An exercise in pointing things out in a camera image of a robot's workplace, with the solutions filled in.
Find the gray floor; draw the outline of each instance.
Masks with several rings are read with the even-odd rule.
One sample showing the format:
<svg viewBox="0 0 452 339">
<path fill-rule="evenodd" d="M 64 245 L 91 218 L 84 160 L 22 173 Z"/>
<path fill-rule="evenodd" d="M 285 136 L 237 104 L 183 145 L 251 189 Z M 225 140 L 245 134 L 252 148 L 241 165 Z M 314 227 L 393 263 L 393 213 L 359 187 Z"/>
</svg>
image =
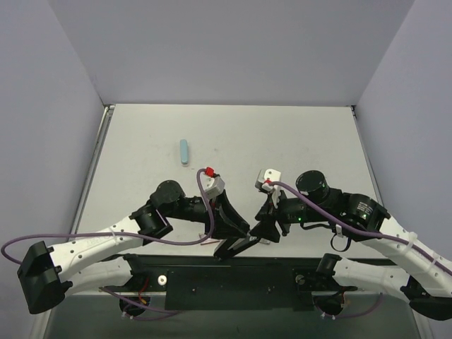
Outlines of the gray floor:
<svg viewBox="0 0 452 339">
<path fill-rule="evenodd" d="M 369 308 L 374 295 L 353 296 L 346 309 Z M 188 311 L 162 321 L 121 319 L 118 301 L 110 296 L 72 296 L 51 315 L 46 339 L 141 338 L 419 338 L 407 306 L 385 297 L 372 314 L 357 319 L 331 320 L 317 311 Z"/>
</svg>

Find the blue eraser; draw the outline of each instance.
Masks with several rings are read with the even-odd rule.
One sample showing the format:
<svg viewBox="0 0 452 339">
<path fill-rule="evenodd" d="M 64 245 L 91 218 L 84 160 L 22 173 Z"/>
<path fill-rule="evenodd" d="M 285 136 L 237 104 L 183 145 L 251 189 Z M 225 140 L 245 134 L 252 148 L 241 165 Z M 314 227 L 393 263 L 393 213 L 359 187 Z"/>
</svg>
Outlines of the blue eraser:
<svg viewBox="0 0 452 339">
<path fill-rule="evenodd" d="M 181 148 L 181 163 L 187 165 L 189 163 L 189 143 L 186 139 L 180 141 Z"/>
</svg>

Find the black cylinder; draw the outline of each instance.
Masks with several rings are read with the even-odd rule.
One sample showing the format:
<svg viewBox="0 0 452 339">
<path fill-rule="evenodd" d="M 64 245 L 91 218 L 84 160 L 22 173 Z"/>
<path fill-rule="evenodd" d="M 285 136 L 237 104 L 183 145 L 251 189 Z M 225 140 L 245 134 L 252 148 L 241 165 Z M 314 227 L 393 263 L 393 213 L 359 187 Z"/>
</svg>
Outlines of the black cylinder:
<svg viewBox="0 0 452 339">
<path fill-rule="evenodd" d="M 310 201 L 322 203 L 328 198 L 330 187 L 320 171 L 308 171 L 300 175 L 296 182 L 298 192 L 307 194 Z"/>
</svg>

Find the table top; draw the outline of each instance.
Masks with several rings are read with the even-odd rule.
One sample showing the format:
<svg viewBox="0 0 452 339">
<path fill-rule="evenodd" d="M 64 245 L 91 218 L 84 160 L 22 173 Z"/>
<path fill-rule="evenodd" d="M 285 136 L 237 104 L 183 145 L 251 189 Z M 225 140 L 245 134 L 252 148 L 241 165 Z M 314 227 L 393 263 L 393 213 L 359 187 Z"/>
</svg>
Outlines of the table top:
<svg viewBox="0 0 452 339">
<path fill-rule="evenodd" d="M 189 144 L 186 167 L 181 139 Z M 262 168 L 281 171 L 282 181 L 293 186 L 301 173 L 320 170 L 331 187 L 376 198 L 349 107 L 116 105 L 78 232 L 96 232 L 130 215 L 167 179 L 198 196 L 196 171 L 206 166 L 221 174 L 231 204 L 251 227 L 266 198 L 254 188 Z M 203 231 L 202 224 L 170 221 L 174 231 L 165 239 L 190 241 Z M 293 225 L 279 244 L 257 244 L 241 256 L 322 257 L 335 253 L 331 237 L 329 230 Z M 335 245 L 345 244 L 338 239 Z M 215 247 L 152 243 L 127 253 L 210 256 Z M 341 255 L 383 258 L 359 243 Z"/>
</svg>

